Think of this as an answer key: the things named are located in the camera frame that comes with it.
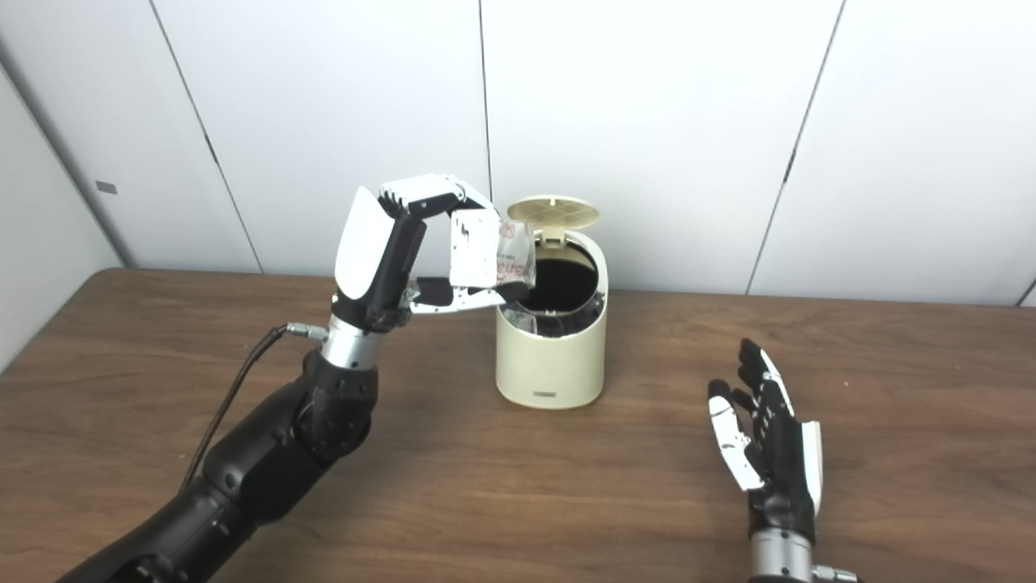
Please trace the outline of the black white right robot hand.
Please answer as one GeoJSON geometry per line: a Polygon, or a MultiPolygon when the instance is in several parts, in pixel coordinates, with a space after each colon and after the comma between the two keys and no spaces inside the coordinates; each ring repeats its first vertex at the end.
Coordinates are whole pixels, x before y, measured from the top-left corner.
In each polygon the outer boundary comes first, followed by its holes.
{"type": "Polygon", "coordinates": [[[824,487],[818,421],[800,421],[787,384],[754,340],[741,340],[737,375],[745,385],[709,383],[709,416],[718,450],[748,494],[749,534],[795,532],[813,545],[824,487]]]}

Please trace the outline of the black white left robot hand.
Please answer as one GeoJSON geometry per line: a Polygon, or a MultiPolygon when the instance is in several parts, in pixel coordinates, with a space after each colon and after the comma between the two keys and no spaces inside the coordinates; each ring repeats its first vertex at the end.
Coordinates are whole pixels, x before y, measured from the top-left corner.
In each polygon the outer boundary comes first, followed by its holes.
{"type": "Polygon", "coordinates": [[[503,218],[490,200],[450,174],[359,188],[334,263],[333,315],[386,333],[414,314],[514,304],[537,284],[533,226],[503,218]],[[412,276],[428,222],[450,221],[450,272],[412,276]]]}

